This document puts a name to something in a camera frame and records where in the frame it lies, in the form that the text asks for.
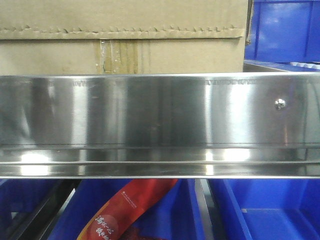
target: cardboard box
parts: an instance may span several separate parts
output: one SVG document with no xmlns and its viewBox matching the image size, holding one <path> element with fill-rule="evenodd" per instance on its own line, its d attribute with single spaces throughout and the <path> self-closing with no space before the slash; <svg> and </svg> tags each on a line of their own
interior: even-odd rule
<svg viewBox="0 0 320 240">
<path fill-rule="evenodd" d="M 0 75 L 241 72 L 248 0 L 2 0 Z"/>
</svg>

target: red package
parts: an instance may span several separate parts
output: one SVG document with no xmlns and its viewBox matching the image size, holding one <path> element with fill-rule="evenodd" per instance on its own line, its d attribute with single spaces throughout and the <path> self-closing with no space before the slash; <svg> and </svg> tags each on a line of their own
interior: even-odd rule
<svg viewBox="0 0 320 240">
<path fill-rule="evenodd" d="M 130 181 L 93 216 L 77 240 L 118 240 L 126 229 L 165 196 L 177 181 L 177 179 Z"/>
</svg>

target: reflective metal surface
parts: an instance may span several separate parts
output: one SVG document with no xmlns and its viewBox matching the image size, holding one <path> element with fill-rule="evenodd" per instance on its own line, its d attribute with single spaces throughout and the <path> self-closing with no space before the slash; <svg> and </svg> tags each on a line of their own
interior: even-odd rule
<svg viewBox="0 0 320 240">
<path fill-rule="evenodd" d="M 319 73 L 2 76 L 0 177 L 320 177 L 319 94 Z"/>
</svg>

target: blue storage box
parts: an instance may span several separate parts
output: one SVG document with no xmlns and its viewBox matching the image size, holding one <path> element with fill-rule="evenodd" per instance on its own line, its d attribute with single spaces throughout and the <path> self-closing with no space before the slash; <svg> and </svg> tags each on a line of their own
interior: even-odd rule
<svg viewBox="0 0 320 240">
<path fill-rule="evenodd" d="M 0 179 L 0 240 L 7 239 L 7 228 L 16 223 L 12 213 L 31 213 L 57 180 Z"/>
<path fill-rule="evenodd" d="M 320 62 L 319 0 L 255 0 L 245 58 Z"/>
<path fill-rule="evenodd" d="M 127 179 L 82 180 L 48 240 L 76 239 L 96 212 Z M 195 181 L 182 179 L 134 224 L 141 236 L 167 240 L 204 240 Z"/>
<path fill-rule="evenodd" d="M 6 194 L 11 212 L 32 212 L 56 182 L 53 179 L 8 179 Z"/>
<path fill-rule="evenodd" d="M 7 180 L 0 180 L 0 240 L 3 239 L 1 236 L 12 222 L 6 184 Z"/>
<path fill-rule="evenodd" d="M 320 239 L 320 180 L 218 179 L 210 186 L 229 240 Z"/>
</svg>

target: metal rail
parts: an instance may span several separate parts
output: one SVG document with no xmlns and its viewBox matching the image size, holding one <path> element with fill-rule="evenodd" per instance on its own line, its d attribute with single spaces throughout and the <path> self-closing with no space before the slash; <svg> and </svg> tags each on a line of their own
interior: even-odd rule
<svg viewBox="0 0 320 240">
<path fill-rule="evenodd" d="M 320 73 L 0 77 L 2 178 L 319 178 Z"/>
</svg>

